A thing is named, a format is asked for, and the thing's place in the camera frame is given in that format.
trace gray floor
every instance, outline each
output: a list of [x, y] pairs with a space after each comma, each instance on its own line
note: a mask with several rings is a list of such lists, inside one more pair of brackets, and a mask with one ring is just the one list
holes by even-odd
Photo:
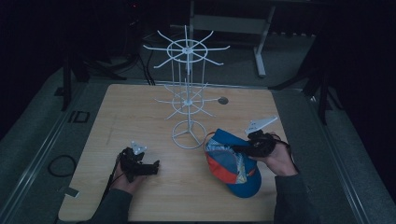
[[[150, 35], [146, 40], [156, 47], [167, 44], [156, 35]], [[205, 82], [244, 88], [265, 88], [278, 84], [296, 74], [313, 40], [304, 36], [268, 37], [262, 55], [268, 74], [266, 78], [257, 76], [251, 47], [232, 45], [223, 52], [210, 52], [209, 59], [224, 65], [207, 63]], [[254, 38], [250, 40], [246, 37], [242, 42], [246, 44], [251, 41], [254, 42]], [[216, 38], [208, 40], [208, 43], [210, 47], [227, 45]], [[146, 62], [149, 50], [142, 49], [141, 55]], [[160, 52], [154, 52], [149, 64], [151, 75], [157, 83], [170, 78], [169, 64], [152, 69], [165, 58]], [[194, 66], [194, 77], [200, 76], [199, 71], [200, 67]], [[45, 83], [0, 143], [2, 223], [3, 220], [7, 221], [5, 223], [64, 223], [57, 220], [64, 198], [58, 189], [68, 186], [71, 177], [54, 177], [47, 167], [59, 155], [70, 155], [78, 161], [109, 84], [146, 84], [139, 65], [120, 71], [120, 75], [128, 79], [114, 81], [97, 74], [89, 83], [74, 82], [73, 103], [64, 112], [60, 111], [62, 98], [53, 96], [62, 85], [62, 71]], [[326, 111], [328, 125], [323, 126], [316, 113], [317, 103], [300, 92], [303, 85], [304, 80], [283, 91], [273, 91], [273, 94], [294, 159], [311, 189], [311, 199], [322, 223], [395, 223], [395, 204], [382, 185], [346, 113], [329, 102], [332, 109]], [[72, 111], [90, 112], [90, 119], [87, 123], [68, 122]], [[32, 161], [40, 165], [33, 167], [30, 165]], [[64, 174], [72, 171], [73, 166], [69, 160], [60, 160], [54, 169]]]

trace white wire rack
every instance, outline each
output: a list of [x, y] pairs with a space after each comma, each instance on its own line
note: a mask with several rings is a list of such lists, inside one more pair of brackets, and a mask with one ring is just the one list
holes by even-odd
[[[207, 59], [207, 54], [211, 50], [225, 50], [226, 48], [219, 49], [209, 49], [204, 44], [204, 41], [207, 40], [210, 36], [212, 36], [213, 31], [203, 38], [200, 41], [192, 40], [187, 38], [187, 26], [185, 26], [185, 39], [180, 40], [171, 40], [165, 35], [161, 34], [158, 31], [158, 34], [162, 36], [164, 39], [168, 40], [170, 44], [167, 48], [153, 48], [144, 45], [146, 49], [151, 50], [161, 50], [166, 51], [169, 59], [165, 60], [163, 63], [154, 66], [154, 68], [159, 68], [164, 66], [167, 63], [171, 63], [172, 68], [172, 84], [165, 85], [165, 88], [172, 92], [173, 98], [170, 101], [157, 100], [159, 103], [171, 104], [175, 109], [175, 112], [172, 113], [166, 119], [172, 118], [175, 114], [183, 114], [187, 116], [186, 120], [182, 120], [174, 127], [172, 131], [172, 139], [174, 142], [182, 148], [193, 149], [199, 147], [204, 139], [199, 139], [197, 137], [199, 134], [197, 132], [201, 132], [202, 136], [206, 136], [206, 129], [203, 124], [198, 122], [197, 120], [192, 119], [193, 114], [198, 112], [206, 113], [208, 116], [213, 117], [214, 115], [204, 110], [205, 102], [208, 101], [217, 101], [217, 99], [204, 99], [204, 89], [207, 85], [205, 83], [205, 63], [213, 63], [215, 65], [223, 65], [223, 63], [217, 63], [212, 60]], [[192, 65], [194, 63], [203, 62], [202, 69], [202, 78], [201, 83], [198, 85], [192, 85]], [[191, 141], [187, 144], [187, 142], [179, 141], [179, 138], [182, 135], [190, 135], [194, 141]]]

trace cap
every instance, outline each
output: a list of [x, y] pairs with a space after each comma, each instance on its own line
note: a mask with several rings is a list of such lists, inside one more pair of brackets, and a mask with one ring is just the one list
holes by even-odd
[[236, 153], [232, 146], [249, 146], [249, 142], [217, 129], [205, 144], [205, 155], [211, 173], [227, 184], [240, 198], [255, 195], [262, 185], [262, 175], [257, 161], [245, 153]]

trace person's right hand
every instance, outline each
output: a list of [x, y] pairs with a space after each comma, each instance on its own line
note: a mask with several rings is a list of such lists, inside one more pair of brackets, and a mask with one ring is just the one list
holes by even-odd
[[291, 159], [289, 150], [284, 144], [277, 143], [274, 148], [274, 151], [267, 157], [264, 158], [250, 157], [250, 158], [255, 161], [264, 162], [275, 175], [287, 176], [287, 175], [298, 174], [298, 171], [295, 168], [294, 163]]
[[117, 170], [114, 174], [114, 183], [110, 186], [110, 189], [120, 189], [127, 193], [134, 195], [136, 191], [139, 189], [140, 185], [147, 178], [146, 175], [138, 175], [134, 177], [134, 181], [129, 183], [128, 178], [121, 170], [120, 164], [117, 166]]

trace black device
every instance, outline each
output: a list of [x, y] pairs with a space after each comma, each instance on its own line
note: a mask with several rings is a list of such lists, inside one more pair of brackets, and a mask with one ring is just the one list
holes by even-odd
[[246, 153], [251, 157], [267, 157], [274, 151], [276, 143], [290, 147], [286, 142], [275, 139], [272, 134], [264, 133], [262, 130], [248, 134], [247, 138], [249, 146], [232, 146], [233, 151]]
[[136, 175], [156, 175], [158, 173], [160, 161], [155, 161], [153, 164], [144, 164], [142, 162], [144, 156], [144, 152], [135, 155], [134, 150], [130, 147], [125, 148], [120, 153], [121, 170], [130, 183], [134, 181]]

